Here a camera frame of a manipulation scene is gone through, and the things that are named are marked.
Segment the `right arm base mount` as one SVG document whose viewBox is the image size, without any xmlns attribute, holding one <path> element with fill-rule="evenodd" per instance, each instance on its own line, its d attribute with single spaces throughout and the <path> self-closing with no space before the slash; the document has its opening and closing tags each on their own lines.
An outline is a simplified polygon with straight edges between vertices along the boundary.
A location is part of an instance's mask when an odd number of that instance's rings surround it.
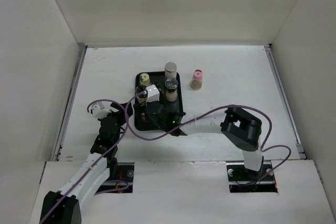
<svg viewBox="0 0 336 224">
<path fill-rule="evenodd" d="M 260 172 L 251 173 L 243 162 L 227 163 L 229 191 L 231 193 L 277 193 L 277 183 L 270 161 L 265 161 Z"/>
</svg>

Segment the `black rectangular tray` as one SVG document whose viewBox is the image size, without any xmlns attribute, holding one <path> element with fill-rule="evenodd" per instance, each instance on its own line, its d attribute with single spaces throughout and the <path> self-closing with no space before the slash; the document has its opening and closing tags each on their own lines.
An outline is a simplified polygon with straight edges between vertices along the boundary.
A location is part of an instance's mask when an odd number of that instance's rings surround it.
<svg viewBox="0 0 336 224">
<path fill-rule="evenodd" d="M 152 72 L 146 72 L 150 76 L 151 84 L 155 84 L 156 82 L 159 82 L 162 84 L 164 88 L 164 101 L 161 103 L 163 104 L 167 110 L 171 113 L 182 113 L 184 112 L 183 110 L 183 100 L 182 100 L 182 91 L 181 91 L 181 86 L 178 85 L 177 89 L 177 100 L 174 102 L 169 102 L 165 98 L 165 71 L 152 71 Z M 156 131 L 159 130 L 160 128 L 155 125 L 154 122 L 149 121 L 147 119 L 148 123 L 137 123 L 134 117 L 134 126 L 138 131 Z"/>
</svg>

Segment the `grey grinder top bottle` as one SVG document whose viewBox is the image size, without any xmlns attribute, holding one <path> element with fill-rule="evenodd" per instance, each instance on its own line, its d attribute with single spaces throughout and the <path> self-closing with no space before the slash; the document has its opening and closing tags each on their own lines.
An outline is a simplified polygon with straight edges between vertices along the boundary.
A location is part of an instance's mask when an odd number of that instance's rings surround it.
<svg viewBox="0 0 336 224">
<path fill-rule="evenodd" d="M 175 78 L 168 78 L 165 81 L 165 97 L 169 102 L 177 100 L 178 81 Z"/>
</svg>

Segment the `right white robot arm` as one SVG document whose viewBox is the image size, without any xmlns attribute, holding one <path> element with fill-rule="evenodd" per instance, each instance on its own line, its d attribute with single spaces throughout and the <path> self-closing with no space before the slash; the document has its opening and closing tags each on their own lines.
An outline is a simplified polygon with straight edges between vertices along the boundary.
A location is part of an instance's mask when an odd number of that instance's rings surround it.
<svg viewBox="0 0 336 224">
<path fill-rule="evenodd" d="M 167 135 L 179 137 L 206 133 L 224 134 L 242 151 L 244 175 L 254 180 L 262 174 L 264 157 L 259 145 L 262 122 L 243 107 L 226 105 L 199 116 L 170 111 L 157 101 L 143 106 L 136 103 L 133 107 L 135 119 L 144 114 L 149 124 Z"/>
</svg>

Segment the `pink cap spice bottle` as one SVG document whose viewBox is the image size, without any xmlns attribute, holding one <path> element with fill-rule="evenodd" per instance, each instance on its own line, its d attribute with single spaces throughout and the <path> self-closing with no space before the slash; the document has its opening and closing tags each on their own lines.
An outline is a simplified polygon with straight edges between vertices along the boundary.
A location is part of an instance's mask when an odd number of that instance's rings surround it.
<svg viewBox="0 0 336 224">
<path fill-rule="evenodd" d="M 203 84 L 203 72 L 202 70 L 196 69 L 193 72 L 193 77 L 190 82 L 190 87 L 193 90 L 199 90 L 202 87 Z"/>
</svg>

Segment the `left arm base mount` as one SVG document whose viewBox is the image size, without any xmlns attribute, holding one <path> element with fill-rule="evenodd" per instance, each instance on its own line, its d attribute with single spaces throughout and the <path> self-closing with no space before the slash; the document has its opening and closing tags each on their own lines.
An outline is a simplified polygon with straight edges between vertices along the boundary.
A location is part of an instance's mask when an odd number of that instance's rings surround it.
<svg viewBox="0 0 336 224">
<path fill-rule="evenodd" d="M 98 188 L 98 194 L 133 193 L 135 163 L 119 162 L 114 158 L 111 162 L 110 175 Z"/>
</svg>

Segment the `red label jar white lid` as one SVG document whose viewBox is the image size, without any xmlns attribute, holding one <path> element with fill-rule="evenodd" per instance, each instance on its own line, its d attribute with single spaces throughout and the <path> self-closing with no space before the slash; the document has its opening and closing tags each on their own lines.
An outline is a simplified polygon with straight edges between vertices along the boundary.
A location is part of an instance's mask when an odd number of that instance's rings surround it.
<svg viewBox="0 0 336 224">
<path fill-rule="evenodd" d="M 141 119 L 142 119 L 142 122 L 148 123 L 148 121 L 147 121 L 146 116 L 145 116 L 144 113 L 141 114 Z"/>
</svg>

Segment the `black grinder top bottle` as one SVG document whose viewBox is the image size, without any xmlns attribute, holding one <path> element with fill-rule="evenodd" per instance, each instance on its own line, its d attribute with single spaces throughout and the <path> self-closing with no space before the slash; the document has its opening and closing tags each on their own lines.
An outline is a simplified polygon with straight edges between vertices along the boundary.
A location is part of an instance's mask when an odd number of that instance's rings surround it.
<svg viewBox="0 0 336 224">
<path fill-rule="evenodd" d="M 137 86 L 136 89 L 135 89 L 135 95 L 136 95 L 136 99 L 137 99 L 138 103 L 140 105 L 145 105 L 147 97 L 148 97 L 148 93 L 146 91 L 146 86 L 144 86 L 144 85 Z"/>
</svg>

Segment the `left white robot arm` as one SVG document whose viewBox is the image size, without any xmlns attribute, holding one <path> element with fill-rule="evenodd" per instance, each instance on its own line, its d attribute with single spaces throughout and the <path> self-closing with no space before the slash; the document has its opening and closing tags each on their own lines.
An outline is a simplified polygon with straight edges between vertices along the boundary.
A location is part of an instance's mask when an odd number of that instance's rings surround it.
<svg viewBox="0 0 336 224">
<path fill-rule="evenodd" d="M 99 187 L 116 179 L 117 145 L 125 135 L 122 127 L 133 112 L 130 102 L 112 101 L 111 107 L 116 111 L 108 111 L 99 119 L 99 134 L 82 166 L 58 191 L 49 191 L 44 197 L 40 223 L 82 223 L 84 208 Z"/>
</svg>

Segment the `yellow cap spice bottle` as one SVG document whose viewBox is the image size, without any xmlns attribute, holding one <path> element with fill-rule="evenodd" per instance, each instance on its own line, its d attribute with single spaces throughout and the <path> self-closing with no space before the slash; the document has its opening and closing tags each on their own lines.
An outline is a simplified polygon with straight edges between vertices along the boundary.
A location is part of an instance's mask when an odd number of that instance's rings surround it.
<svg viewBox="0 0 336 224">
<path fill-rule="evenodd" d="M 139 76 L 139 82 L 140 82 L 140 85 L 143 85 L 143 86 L 150 86 L 151 85 L 151 80 L 150 80 L 150 76 L 148 73 L 141 73 L 140 76 Z"/>
</svg>

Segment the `black cap small pepper bottle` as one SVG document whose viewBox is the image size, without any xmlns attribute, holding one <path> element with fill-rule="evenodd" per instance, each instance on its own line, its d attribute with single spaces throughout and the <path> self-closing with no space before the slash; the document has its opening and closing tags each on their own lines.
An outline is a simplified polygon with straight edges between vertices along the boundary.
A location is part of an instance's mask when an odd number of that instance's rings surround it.
<svg viewBox="0 0 336 224">
<path fill-rule="evenodd" d="M 164 88 L 163 88 L 162 84 L 159 83 L 159 82 L 156 82 L 155 86 L 158 89 L 159 94 L 160 94 L 159 101 L 162 103 L 164 101 Z"/>
</svg>

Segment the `blue label silver cap bottle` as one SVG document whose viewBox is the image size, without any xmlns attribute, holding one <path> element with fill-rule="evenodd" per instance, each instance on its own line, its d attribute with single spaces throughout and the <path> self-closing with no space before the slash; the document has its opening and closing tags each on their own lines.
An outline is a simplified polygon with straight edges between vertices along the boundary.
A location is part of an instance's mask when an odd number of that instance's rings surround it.
<svg viewBox="0 0 336 224">
<path fill-rule="evenodd" d="M 168 79 L 175 79 L 176 78 L 176 72 L 177 72 L 177 66 L 174 62 L 167 62 L 165 64 L 165 77 Z"/>
</svg>

